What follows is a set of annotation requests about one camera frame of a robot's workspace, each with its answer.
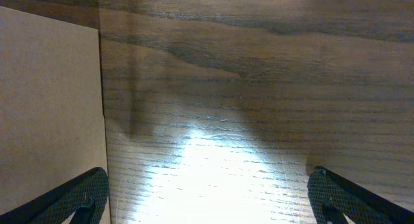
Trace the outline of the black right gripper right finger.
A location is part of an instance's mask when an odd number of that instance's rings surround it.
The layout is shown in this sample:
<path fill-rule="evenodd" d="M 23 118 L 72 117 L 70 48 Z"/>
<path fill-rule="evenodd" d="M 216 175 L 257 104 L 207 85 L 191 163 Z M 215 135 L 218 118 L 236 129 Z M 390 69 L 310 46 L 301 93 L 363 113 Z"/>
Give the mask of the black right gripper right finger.
<path fill-rule="evenodd" d="M 317 223 L 413 223 L 413 212 L 317 166 L 308 183 L 308 197 Z"/>

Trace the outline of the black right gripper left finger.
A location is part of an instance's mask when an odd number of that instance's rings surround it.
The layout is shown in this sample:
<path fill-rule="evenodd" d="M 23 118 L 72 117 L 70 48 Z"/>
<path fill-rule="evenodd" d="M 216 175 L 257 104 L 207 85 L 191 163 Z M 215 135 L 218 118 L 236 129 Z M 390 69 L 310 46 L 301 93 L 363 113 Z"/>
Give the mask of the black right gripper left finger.
<path fill-rule="evenodd" d="M 2 214 L 1 223 L 99 223 L 108 197 L 108 175 L 95 167 Z"/>

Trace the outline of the brown cardboard box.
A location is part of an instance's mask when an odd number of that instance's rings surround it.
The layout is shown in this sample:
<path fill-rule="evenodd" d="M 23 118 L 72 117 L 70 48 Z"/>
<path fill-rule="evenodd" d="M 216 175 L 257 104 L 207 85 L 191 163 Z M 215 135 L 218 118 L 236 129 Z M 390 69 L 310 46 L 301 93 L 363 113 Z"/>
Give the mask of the brown cardboard box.
<path fill-rule="evenodd" d="M 1 9 L 1 212 L 107 167 L 98 31 Z"/>

